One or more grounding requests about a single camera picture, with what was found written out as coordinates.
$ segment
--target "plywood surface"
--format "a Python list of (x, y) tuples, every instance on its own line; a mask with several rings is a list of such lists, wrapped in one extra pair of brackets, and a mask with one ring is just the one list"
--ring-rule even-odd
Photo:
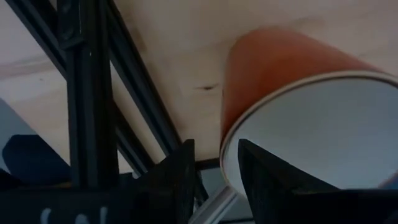
[[(223, 70), (236, 39), (284, 26), (398, 73), (394, 0), (116, 0), (182, 139), (197, 159), (218, 156)], [(66, 83), (9, 6), (0, 2), (0, 97), (68, 161)], [(164, 158), (113, 69), (114, 98), (150, 156)], [(129, 170), (123, 161), (121, 170)]]

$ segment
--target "silver metal bar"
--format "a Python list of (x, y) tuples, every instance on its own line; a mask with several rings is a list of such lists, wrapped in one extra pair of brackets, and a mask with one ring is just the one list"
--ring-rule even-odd
[(216, 224), (235, 204), (238, 195), (228, 186), (220, 188), (192, 215), (189, 224)]

